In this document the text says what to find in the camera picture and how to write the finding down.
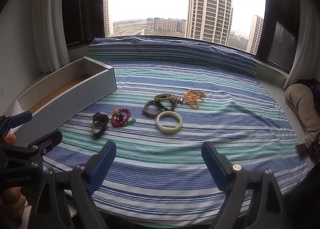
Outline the person's left hand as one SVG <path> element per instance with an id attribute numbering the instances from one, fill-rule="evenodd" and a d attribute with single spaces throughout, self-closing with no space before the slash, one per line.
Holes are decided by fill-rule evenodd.
<path id="1" fill-rule="evenodd" d="M 7 135 L 1 143 L 1 228 L 19 228 L 25 209 L 21 186 L 27 181 L 22 148 L 15 147 L 16 136 Z"/>

